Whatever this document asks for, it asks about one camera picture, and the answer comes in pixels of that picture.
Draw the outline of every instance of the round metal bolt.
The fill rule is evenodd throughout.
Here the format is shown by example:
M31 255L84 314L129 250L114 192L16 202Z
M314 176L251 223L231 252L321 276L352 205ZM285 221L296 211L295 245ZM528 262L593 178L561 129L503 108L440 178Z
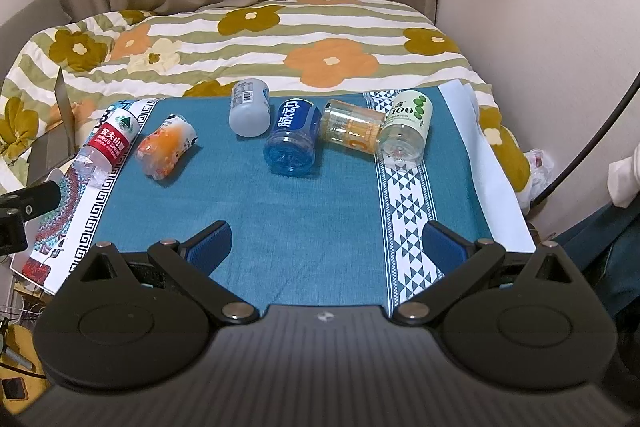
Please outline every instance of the round metal bolt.
M421 302L405 302L398 306L398 313L406 319L423 319L429 315L429 307Z
M229 302L222 308L222 313L230 319L241 320L250 317L254 313L254 307L246 302Z

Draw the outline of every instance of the red label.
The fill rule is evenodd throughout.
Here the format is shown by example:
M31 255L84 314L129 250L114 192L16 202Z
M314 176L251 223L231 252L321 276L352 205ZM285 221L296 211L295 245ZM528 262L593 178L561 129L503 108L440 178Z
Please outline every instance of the red label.
M119 130L113 125L105 122L100 126L100 130L87 142L87 145L96 148L105 158L109 160L112 167L115 167L122 152L129 146L129 142Z

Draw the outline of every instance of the blue bottle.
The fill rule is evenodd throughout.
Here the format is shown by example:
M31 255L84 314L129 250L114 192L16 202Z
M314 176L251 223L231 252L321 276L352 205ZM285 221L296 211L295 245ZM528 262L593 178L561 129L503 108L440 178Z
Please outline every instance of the blue bottle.
M302 98L292 98L278 108L264 145L264 159L274 174L304 176L316 161L320 110Z

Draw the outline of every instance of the gray pillow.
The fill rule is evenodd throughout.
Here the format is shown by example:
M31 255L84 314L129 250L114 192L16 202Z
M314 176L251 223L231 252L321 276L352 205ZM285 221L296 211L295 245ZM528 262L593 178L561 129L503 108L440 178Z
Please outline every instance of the gray pillow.
M36 33L69 24L59 0L35 0L0 25L0 89L22 47Z

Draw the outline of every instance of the floral bedspread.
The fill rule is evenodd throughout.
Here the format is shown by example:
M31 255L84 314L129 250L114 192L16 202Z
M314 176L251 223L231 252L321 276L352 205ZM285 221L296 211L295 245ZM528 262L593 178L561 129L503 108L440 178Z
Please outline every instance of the floral bedspread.
M290 0L156 16L125 10L33 36L0 95L0 192L26 183L33 140L61 123L59 69L78 142L111 103L162 96L228 96L246 77L280 96L472 85L481 127L516 191L529 165L502 126L491 87L424 15L381 0Z

